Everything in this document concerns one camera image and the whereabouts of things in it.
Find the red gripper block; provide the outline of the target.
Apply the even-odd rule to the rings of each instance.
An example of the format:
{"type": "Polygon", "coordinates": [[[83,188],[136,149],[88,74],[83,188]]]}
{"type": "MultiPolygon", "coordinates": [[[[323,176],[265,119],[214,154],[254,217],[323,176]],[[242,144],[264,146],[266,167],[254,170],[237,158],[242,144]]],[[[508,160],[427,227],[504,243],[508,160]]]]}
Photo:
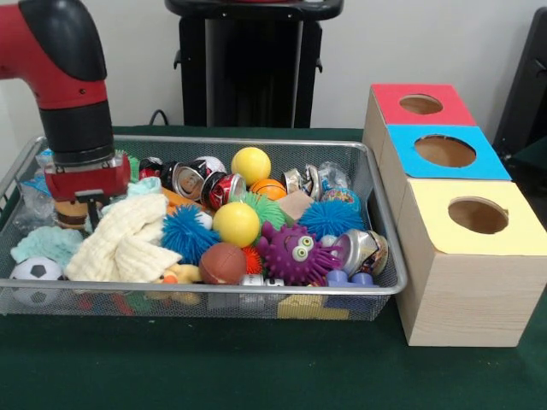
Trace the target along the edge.
{"type": "MultiPolygon", "coordinates": [[[[125,154],[115,154],[108,161],[77,167],[61,167],[51,161],[44,167],[44,177],[54,200],[72,202],[88,196],[111,197],[125,194],[131,177],[131,167],[125,154]]],[[[100,207],[100,202],[87,202],[89,233],[100,222],[100,207]]]]}

